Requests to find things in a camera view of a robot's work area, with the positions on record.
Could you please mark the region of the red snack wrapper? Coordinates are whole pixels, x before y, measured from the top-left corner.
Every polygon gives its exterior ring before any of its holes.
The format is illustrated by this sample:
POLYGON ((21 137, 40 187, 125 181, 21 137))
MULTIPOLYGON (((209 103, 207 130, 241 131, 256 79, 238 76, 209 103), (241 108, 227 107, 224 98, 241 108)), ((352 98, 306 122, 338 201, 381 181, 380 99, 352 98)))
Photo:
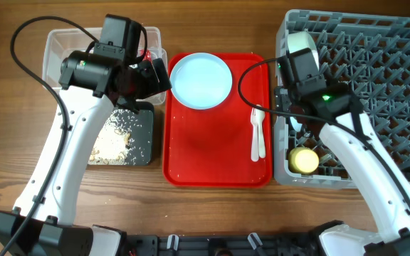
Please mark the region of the red snack wrapper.
POLYGON ((144 55, 144 60, 152 61, 152 54, 150 50, 146 50, 146 53, 144 55))

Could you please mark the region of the white plastic spoon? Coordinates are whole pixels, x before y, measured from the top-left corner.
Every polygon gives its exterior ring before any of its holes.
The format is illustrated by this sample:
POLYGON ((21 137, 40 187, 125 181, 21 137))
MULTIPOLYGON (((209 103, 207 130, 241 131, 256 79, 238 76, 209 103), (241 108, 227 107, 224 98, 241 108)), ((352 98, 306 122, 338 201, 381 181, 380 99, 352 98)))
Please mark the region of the white plastic spoon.
POLYGON ((264 159, 266 157, 266 146, 265 139, 263 135, 263 120, 265 119, 265 112, 256 109, 256 121, 258 124, 258 155, 260 158, 264 159))

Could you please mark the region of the small light blue bowl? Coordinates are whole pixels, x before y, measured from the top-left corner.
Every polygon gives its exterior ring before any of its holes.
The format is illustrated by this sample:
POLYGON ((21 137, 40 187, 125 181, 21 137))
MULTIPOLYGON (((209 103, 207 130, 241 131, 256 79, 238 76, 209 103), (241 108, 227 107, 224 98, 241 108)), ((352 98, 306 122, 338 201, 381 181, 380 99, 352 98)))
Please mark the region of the small light blue bowl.
POLYGON ((301 132, 303 128, 303 125, 295 117, 290 117, 290 126, 296 132, 301 132))

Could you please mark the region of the white plastic fork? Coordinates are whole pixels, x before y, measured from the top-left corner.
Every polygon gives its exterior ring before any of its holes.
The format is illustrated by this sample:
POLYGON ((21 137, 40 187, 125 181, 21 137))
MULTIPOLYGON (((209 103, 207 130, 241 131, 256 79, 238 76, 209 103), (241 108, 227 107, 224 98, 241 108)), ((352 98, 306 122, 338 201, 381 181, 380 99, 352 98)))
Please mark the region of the white plastic fork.
POLYGON ((251 110, 251 124, 252 124, 252 140, 251 140, 251 161, 257 162, 259 159, 258 154, 258 122, 256 118, 256 110, 251 110))

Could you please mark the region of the large light blue plate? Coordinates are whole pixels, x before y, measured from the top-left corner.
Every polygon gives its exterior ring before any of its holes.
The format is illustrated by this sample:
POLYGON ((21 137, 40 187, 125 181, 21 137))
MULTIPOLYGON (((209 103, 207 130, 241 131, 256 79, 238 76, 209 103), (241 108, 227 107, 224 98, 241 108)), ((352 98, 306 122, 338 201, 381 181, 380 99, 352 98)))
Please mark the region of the large light blue plate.
POLYGON ((192 53, 174 65, 170 81, 178 102, 193 110, 208 110, 229 96, 233 76, 230 67, 218 56, 192 53))

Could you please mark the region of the green bowl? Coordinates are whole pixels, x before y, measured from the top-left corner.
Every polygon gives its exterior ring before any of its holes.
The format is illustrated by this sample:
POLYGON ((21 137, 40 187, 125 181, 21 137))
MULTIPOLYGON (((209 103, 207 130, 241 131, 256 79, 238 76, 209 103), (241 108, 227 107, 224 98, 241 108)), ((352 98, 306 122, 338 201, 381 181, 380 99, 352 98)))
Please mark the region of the green bowl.
POLYGON ((300 50, 310 49, 316 66, 320 67, 319 54, 312 36, 307 32, 291 33, 287 37, 287 52, 295 53, 300 50))

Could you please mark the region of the yellow plastic cup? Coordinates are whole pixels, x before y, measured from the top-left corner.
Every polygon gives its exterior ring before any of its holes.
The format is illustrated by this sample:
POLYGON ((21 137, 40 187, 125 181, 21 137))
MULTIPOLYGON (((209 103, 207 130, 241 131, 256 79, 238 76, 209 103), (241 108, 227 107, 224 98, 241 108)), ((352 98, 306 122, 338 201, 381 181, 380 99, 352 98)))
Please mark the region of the yellow plastic cup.
POLYGON ((288 155, 288 167, 294 173, 309 175, 318 166, 319 157, 312 149, 298 147, 292 149, 288 155))

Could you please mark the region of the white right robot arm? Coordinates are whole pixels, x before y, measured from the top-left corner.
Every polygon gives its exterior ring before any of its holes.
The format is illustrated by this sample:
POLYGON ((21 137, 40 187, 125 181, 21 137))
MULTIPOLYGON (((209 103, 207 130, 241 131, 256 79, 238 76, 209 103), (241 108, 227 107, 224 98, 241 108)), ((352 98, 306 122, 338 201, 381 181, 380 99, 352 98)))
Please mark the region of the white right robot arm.
POLYGON ((276 60, 288 113, 340 160, 368 205, 375 233, 338 224, 319 236, 325 255, 410 255, 410 183, 380 142, 348 86, 326 80, 309 48, 276 60))

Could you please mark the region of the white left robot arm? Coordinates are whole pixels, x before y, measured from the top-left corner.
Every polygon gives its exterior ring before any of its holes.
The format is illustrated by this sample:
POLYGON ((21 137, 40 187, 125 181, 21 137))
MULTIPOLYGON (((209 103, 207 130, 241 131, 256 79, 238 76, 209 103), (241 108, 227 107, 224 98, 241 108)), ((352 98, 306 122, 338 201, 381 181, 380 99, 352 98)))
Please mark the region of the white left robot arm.
POLYGON ((127 233, 74 223, 78 192, 95 141, 116 107, 168 91, 162 59, 147 60, 147 32, 108 14, 99 37, 61 63, 52 90, 56 116, 35 170, 10 211, 0 210, 0 243, 12 255, 128 255, 127 233))

